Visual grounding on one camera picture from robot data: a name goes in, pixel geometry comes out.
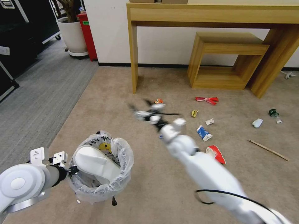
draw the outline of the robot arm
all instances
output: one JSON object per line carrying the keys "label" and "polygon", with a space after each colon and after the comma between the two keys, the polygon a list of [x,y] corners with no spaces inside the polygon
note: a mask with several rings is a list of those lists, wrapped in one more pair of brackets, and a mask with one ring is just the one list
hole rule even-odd
{"label": "robot arm", "polygon": [[65,152],[49,159],[47,150],[38,148],[31,150],[30,163],[12,166],[1,173],[0,214],[22,210],[47,198],[51,187],[64,180],[69,172],[76,172],[76,167],[65,169],[66,161]]}
{"label": "robot arm", "polygon": [[225,207],[245,224],[290,223],[277,211],[249,201],[238,180],[223,165],[206,153],[200,152],[190,136],[180,135],[186,123],[184,119],[176,119],[172,124],[162,119],[160,111],[164,106],[151,105],[149,111],[137,111],[133,106],[132,109],[137,119],[149,121],[157,127],[170,154],[185,166],[187,174],[201,189],[211,190],[206,194],[213,202]]}

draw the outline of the wooden side table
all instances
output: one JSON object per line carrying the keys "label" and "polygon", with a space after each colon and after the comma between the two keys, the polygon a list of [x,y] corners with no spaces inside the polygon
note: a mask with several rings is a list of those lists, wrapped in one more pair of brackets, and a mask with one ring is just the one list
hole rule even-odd
{"label": "wooden side table", "polygon": [[137,26],[270,29],[269,49],[249,81],[261,98],[299,46],[299,2],[189,0],[188,4],[127,3],[132,87],[138,82]]}
{"label": "wooden side table", "polygon": [[[188,68],[192,88],[244,89],[269,45],[251,33],[197,32]],[[200,66],[204,54],[238,54],[233,67]]]}

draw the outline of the wooden stool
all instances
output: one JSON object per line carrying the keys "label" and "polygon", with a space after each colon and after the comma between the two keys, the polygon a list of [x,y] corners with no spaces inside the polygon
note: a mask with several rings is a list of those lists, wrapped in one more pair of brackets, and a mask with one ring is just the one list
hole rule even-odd
{"label": "wooden stool", "polygon": [[[197,32],[188,77],[192,88],[244,89],[269,45],[251,33]],[[238,54],[233,67],[200,66],[204,54]]]}

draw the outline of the carpet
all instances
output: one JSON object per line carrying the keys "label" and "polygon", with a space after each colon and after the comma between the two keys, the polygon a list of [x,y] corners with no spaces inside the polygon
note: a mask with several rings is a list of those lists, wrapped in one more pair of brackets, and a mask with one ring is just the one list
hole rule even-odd
{"label": "carpet", "polygon": [[[239,223],[217,205],[199,203],[193,192],[199,189],[184,167],[168,153],[155,127],[136,120],[128,103],[140,110],[143,99],[162,98],[165,113],[177,112],[187,120],[184,134],[199,148],[218,146],[226,168],[240,181],[248,197],[278,210],[293,223],[299,222],[299,78],[285,80],[280,74],[262,99],[248,89],[191,89],[186,69],[139,68],[137,93],[132,94],[131,69],[100,67],[50,146],[51,154],[66,151],[72,156],[90,134],[106,130],[128,141],[134,152],[132,179],[111,201],[78,204],[64,181],[46,200],[24,211],[9,214],[4,224],[50,223]],[[219,103],[196,102],[194,97],[218,97]],[[268,115],[271,108],[281,114],[283,124]],[[199,110],[196,118],[191,110]],[[176,116],[165,116],[172,121]],[[205,121],[215,123],[206,126]],[[259,129],[251,123],[264,120]],[[213,138],[203,142],[196,132],[203,125]],[[248,142],[259,142],[286,157],[287,162]]]}

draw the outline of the potted plant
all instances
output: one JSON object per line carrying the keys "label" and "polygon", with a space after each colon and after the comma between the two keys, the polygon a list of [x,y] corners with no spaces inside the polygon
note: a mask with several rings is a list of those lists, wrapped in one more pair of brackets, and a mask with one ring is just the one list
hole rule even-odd
{"label": "potted plant", "polygon": [[77,19],[75,0],[58,0],[66,12],[67,17],[57,20],[62,38],[72,56],[88,55],[80,22]]}

